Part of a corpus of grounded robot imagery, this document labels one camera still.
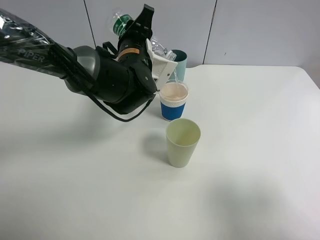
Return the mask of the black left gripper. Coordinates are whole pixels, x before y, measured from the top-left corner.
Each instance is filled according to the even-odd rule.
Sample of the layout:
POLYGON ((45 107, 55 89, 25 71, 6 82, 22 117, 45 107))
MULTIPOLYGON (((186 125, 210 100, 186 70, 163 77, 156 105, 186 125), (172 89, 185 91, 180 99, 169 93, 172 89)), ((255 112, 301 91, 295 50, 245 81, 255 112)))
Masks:
POLYGON ((152 61, 146 46, 146 39, 150 40, 153 35, 154 12, 153 7, 144 4, 138 17, 127 22, 118 42, 117 60, 111 58, 106 48, 96 47, 100 60, 96 98, 120 115, 133 112, 156 95, 152 61))

